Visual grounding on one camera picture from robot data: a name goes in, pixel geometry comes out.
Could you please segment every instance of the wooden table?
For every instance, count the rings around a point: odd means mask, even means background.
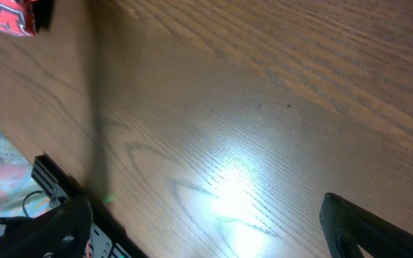
[[[0,129],[151,257],[327,257],[329,191],[413,234],[413,2],[57,0]]]

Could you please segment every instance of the cable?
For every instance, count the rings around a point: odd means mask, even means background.
[[[23,213],[25,213],[25,216],[29,217],[28,212],[27,212],[27,210],[25,209],[25,201],[26,201],[30,196],[32,196],[32,195],[34,195],[34,194],[43,194],[43,193],[44,193],[44,191],[38,190],[38,191],[34,191],[34,192],[28,194],[27,196],[25,196],[25,198],[23,199],[23,202],[22,202],[22,209],[23,209]]]

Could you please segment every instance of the wood grain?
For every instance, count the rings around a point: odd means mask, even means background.
[[[328,191],[413,233],[413,2],[58,0],[0,129],[151,257],[327,257]]]

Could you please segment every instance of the black object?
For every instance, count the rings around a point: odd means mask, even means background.
[[[38,218],[0,218],[6,225],[0,236],[0,257],[82,258],[89,239],[92,209],[87,197],[81,196]]]
[[[100,203],[94,203],[47,156],[36,157],[32,178],[50,198],[53,210],[33,219],[0,218],[0,257],[147,257]]]
[[[50,198],[51,206],[62,206],[78,196],[90,197],[93,213],[89,252],[92,258],[138,258],[147,257],[128,237],[100,203],[87,195],[73,178],[68,177],[48,156],[37,156],[34,160],[32,178]]]
[[[325,195],[320,222],[332,258],[413,257],[413,235],[334,193]]]
[[[34,24],[36,32],[41,28],[49,31],[52,22],[52,15],[54,11],[54,0],[38,0],[33,1]]]

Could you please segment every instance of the red packaging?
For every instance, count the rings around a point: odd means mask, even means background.
[[[0,32],[34,36],[32,0],[0,0]]]

